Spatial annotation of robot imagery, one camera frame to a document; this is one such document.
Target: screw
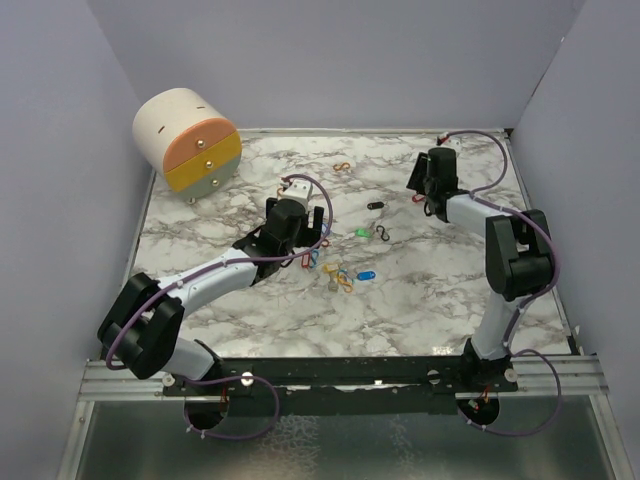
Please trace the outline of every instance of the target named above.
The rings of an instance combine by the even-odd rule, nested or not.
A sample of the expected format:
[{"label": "screw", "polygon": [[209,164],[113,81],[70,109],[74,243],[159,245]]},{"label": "screw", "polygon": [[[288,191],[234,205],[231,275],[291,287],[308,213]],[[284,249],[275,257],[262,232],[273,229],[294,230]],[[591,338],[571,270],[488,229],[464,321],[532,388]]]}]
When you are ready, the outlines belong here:
[{"label": "screw", "polygon": [[516,380],[518,380],[518,374],[513,368],[507,368],[504,371],[504,378],[507,380],[507,382],[515,383]]},{"label": "screw", "polygon": [[173,378],[173,375],[167,373],[164,377],[162,377],[162,384],[165,387],[171,387],[174,383],[176,383],[176,379]]}]

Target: lavender wall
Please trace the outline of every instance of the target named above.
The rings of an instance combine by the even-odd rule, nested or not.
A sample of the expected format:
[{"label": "lavender wall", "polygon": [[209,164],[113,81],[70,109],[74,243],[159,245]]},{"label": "lavender wall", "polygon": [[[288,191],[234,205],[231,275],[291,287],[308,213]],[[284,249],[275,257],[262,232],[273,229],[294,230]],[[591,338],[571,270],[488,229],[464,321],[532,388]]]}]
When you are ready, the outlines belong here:
[{"label": "lavender wall", "polygon": [[513,127],[583,0],[87,0],[141,101],[241,127]]},{"label": "lavender wall", "polygon": [[82,0],[0,2],[0,478],[55,478],[149,169]]},{"label": "lavender wall", "polygon": [[598,352],[640,475],[640,2],[589,0],[513,138],[564,257],[560,293]]}]

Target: white marble tabletop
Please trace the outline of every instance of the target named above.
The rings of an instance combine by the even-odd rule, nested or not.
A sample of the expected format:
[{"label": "white marble tabletop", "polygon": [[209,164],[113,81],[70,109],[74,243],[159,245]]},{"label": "white marble tabletop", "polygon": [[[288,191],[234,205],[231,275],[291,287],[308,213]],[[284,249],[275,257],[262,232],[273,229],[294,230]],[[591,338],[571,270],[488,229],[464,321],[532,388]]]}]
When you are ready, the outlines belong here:
[{"label": "white marble tabletop", "polygon": [[[501,157],[488,139],[465,136],[458,150],[463,188],[489,183]],[[187,318],[181,336],[200,339],[222,356],[444,355],[461,352],[478,326],[489,295],[484,241],[454,225],[426,218],[405,186],[416,155],[435,135],[245,135],[240,167],[220,191],[187,205],[156,178],[135,261],[152,277],[213,259],[264,221],[265,200],[281,176],[305,173],[329,191],[335,221],[332,244],[319,263],[373,270],[354,292],[328,290],[320,268],[296,260],[266,281],[230,293]],[[335,172],[333,165],[351,169]],[[486,198],[524,208],[510,166]],[[367,204],[382,201],[382,210]],[[319,192],[314,205],[323,205]],[[391,239],[361,238],[357,228],[383,225]],[[513,348],[569,351],[554,298],[528,310]]]}]

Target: yellow clip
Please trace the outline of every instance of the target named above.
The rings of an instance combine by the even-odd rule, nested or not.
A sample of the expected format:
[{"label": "yellow clip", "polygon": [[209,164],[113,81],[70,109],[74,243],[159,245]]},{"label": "yellow clip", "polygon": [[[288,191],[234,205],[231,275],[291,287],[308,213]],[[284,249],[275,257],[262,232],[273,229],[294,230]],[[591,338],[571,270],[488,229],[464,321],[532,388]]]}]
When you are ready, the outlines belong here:
[{"label": "yellow clip", "polygon": [[353,292],[353,285],[351,285],[351,282],[349,282],[349,280],[347,279],[347,276],[344,273],[338,274],[338,283],[342,285],[345,292],[347,293]]},{"label": "yellow clip", "polygon": [[341,170],[349,170],[350,168],[351,168],[351,164],[350,164],[349,162],[344,162],[343,164],[336,163],[336,164],[333,166],[333,169],[334,169],[336,172],[339,172],[339,171],[341,171]]}]

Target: blue keychain tag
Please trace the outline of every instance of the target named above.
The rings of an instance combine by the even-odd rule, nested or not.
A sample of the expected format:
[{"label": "blue keychain tag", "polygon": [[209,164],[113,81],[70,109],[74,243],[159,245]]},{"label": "blue keychain tag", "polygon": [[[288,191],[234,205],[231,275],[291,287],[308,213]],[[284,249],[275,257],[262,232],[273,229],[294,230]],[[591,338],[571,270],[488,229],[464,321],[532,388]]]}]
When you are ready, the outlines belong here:
[{"label": "blue keychain tag", "polygon": [[368,272],[360,272],[358,275],[356,275],[356,278],[358,280],[373,280],[374,278],[376,278],[376,272],[372,272],[372,271],[368,271]]}]

